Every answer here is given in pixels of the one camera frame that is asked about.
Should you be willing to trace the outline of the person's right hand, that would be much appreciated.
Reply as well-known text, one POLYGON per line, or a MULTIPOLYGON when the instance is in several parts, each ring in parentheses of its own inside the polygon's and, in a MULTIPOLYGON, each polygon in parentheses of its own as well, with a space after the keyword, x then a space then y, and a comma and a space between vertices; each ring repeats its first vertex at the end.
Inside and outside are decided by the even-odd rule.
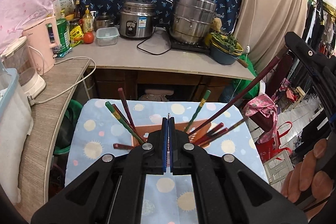
POLYGON ((286 176, 281 194, 291 202, 296 202, 300 194, 311 188, 317 201, 327 198, 333 190, 333 180, 324 171, 315 171, 317 160, 321 159, 327 148, 327 140, 319 140, 314 148, 306 154, 303 162, 286 176))

